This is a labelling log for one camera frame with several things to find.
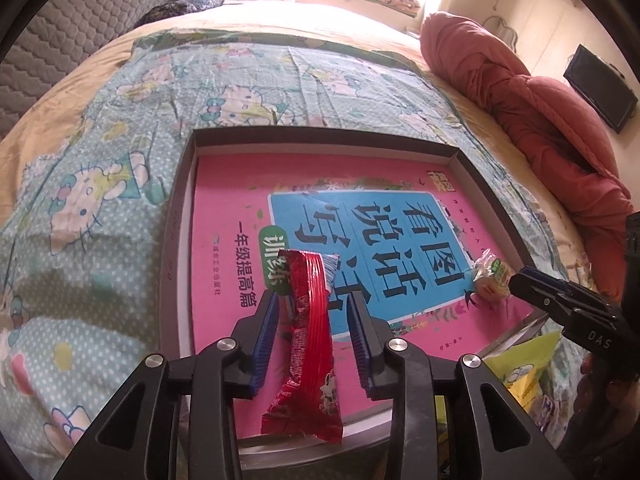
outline pink book cover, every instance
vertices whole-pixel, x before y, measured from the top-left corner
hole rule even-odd
[[[514,297],[489,305],[472,293],[473,260],[503,256],[450,171],[387,158],[307,154],[203,156],[191,241],[195,351],[229,336],[267,289],[282,295],[264,387],[236,400],[239,438],[260,434],[262,414],[289,370],[289,291],[278,256],[292,248],[339,254],[329,303],[342,420],[375,408],[360,387],[346,298],[360,291],[397,336],[448,359],[478,352],[531,312]]]

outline red blanket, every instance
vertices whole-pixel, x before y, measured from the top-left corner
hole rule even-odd
[[[427,17],[420,47],[433,73],[491,113],[584,239],[600,292],[620,298],[625,218],[633,212],[606,126],[572,88],[531,76],[477,23],[446,12]]]

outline bedsheet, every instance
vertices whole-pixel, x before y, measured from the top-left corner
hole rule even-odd
[[[533,194],[554,232],[569,277],[576,282],[590,282],[582,240],[564,208],[535,177],[525,156],[489,114],[428,73],[420,54],[419,41],[352,12],[316,4],[225,2],[217,9],[144,25],[100,49],[33,105],[0,142],[0,224],[14,209],[26,165],[38,156],[56,152],[66,136],[81,128],[84,108],[97,90],[129,59],[133,41],[174,27],[297,34],[364,50],[393,52],[413,61],[452,100],[468,127],[500,165]]]

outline red wrapper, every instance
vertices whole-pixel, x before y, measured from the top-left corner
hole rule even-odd
[[[262,416],[262,433],[312,434],[342,440],[327,306],[337,256],[280,251],[294,297],[289,378]]]

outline metal screw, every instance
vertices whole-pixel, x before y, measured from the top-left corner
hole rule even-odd
[[[224,339],[221,339],[220,341],[218,341],[216,346],[220,350],[228,351],[228,350],[233,350],[236,347],[236,342],[230,337],[225,337]]]
[[[153,354],[145,359],[145,365],[147,365],[149,368],[156,368],[157,366],[160,366],[162,364],[163,360],[164,359],[162,359],[161,355]]]
[[[462,358],[462,362],[465,366],[469,368],[478,368],[482,363],[482,359],[477,355],[467,354]]]
[[[393,338],[391,341],[389,341],[388,344],[389,344],[389,348],[391,348],[396,352],[401,352],[402,350],[406,350],[406,348],[409,346],[404,339],[400,339],[399,337]]]

